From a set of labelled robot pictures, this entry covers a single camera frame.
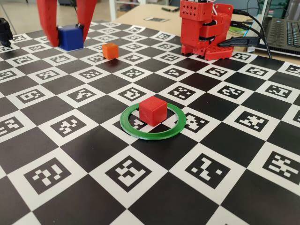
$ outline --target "orange cube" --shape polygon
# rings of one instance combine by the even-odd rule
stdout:
[[[116,59],[119,56],[118,46],[114,43],[102,45],[103,56],[107,60]]]

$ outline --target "floor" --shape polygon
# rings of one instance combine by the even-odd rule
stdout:
[[[22,34],[41,30],[38,19],[38,9],[33,3],[3,2],[3,6],[13,24],[16,33]],[[0,8],[0,17],[6,18]],[[101,0],[96,4],[93,20],[110,21],[109,1]],[[75,10],[70,6],[57,6],[57,24],[68,25],[77,22]]]

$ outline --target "red robotic gripper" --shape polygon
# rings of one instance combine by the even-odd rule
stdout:
[[[233,47],[218,47],[226,40],[233,14],[233,6],[211,2],[180,0],[181,53],[194,53],[206,60],[230,58]]]

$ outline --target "laptop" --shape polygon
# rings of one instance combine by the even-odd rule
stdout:
[[[267,40],[272,52],[300,57],[300,21],[278,19],[268,16],[271,0],[266,0],[262,10],[263,22]],[[257,49],[266,50],[262,41]]]

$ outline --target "red cube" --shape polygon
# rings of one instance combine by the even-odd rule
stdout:
[[[156,126],[167,118],[167,103],[157,97],[150,97],[139,103],[140,120]]]

